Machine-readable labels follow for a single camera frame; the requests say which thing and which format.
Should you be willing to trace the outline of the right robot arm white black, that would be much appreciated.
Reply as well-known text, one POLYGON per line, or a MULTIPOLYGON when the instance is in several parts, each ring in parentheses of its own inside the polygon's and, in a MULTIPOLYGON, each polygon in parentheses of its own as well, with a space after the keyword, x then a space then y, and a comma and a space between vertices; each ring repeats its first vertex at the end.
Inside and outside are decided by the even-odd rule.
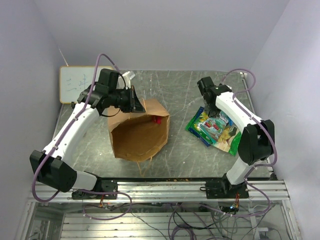
POLYGON ((263 120, 239 102, 232 89, 225 85, 215 85, 210 77, 197 82, 204 100, 204 111, 213 120, 225 114, 240 132, 237 160, 221 178, 206 182, 201 191, 208 199, 241 197, 247 198, 247 178, 255 167, 276 154, 275 125, 271 120, 263 120))

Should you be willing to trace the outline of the red snack packet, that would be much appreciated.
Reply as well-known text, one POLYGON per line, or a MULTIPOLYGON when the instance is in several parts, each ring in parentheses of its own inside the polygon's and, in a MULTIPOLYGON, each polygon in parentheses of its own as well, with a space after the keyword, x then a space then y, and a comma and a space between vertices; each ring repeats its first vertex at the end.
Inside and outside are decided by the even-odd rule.
POLYGON ((153 121, 154 121, 154 123, 160 125, 162 123, 162 117, 158 116, 158 115, 154 115, 153 116, 153 121))

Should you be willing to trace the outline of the green Fox's biscuit packet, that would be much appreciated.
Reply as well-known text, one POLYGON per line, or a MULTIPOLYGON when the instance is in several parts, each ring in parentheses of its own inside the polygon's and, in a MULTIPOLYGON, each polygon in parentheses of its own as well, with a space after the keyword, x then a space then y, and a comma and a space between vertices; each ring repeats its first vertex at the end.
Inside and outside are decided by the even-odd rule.
POLYGON ((215 117, 209 117, 205 112, 202 112, 200 124, 201 130, 212 141, 213 144, 217 143, 223 130, 229 123, 229 118, 224 112, 220 112, 215 117))

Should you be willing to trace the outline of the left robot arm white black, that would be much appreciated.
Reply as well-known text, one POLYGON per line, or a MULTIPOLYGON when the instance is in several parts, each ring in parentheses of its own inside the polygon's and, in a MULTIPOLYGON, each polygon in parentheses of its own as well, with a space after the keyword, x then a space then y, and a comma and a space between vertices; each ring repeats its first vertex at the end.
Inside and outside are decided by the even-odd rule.
POLYGON ((80 93, 71 116, 55 138, 43 150, 31 153, 29 160, 34 183, 40 182, 64 193, 71 189, 84 189, 91 199, 101 195, 98 176, 74 170, 68 162, 87 130, 105 109, 114 107, 123 113, 145 113, 131 85, 134 77, 132 71, 120 74, 107 68, 100 70, 95 84, 90 84, 80 93))

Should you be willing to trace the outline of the green cassava chips bag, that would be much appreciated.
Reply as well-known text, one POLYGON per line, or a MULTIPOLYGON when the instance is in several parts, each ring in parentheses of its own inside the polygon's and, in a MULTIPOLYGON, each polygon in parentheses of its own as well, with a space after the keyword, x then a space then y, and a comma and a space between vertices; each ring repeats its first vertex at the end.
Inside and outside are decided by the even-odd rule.
POLYGON ((185 129, 189 133, 197 137, 205 146, 213 146, 223 152, 235 156, 238 152, 238 146, 242 136, 236 124, 228 117, 227 126, 225 127, 221 136, 219 137, 218 142, 213 144, 209 137, 206 136, 206 134, 203 131, 197 132, 192 128, 192 124, 194 123, 196 117, 198 117, 202 112, 205 112, 205 108, 201 106, 199 107, 193 118, 188 122, 185 129))

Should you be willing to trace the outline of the yellow green snack bag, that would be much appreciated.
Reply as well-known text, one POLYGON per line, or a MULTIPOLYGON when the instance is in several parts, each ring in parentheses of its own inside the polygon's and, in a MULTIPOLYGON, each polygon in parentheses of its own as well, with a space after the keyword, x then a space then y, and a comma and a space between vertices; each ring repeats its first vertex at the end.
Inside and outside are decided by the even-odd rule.
POLYGON ((205 123, 205 121, 208 118, 208 115, 203 111, 198 117, 195 118, 193 124, 191 125, 192 128, 198 133, 200 133, 202 131, 201 126, 205 123))

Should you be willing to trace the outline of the brown paper bag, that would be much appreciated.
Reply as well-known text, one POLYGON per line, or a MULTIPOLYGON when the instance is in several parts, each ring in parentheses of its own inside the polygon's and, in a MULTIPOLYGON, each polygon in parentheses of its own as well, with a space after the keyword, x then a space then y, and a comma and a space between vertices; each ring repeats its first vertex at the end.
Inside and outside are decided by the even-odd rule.
POLYGON ((170 130, 170 114, 155 98, 139 99, 144 113, 118 112, 107 120, 109 138, 115 158, 135 162, 149 161, 167 144, 170 130), (161 124, 153 121, 161 116, 161 124))

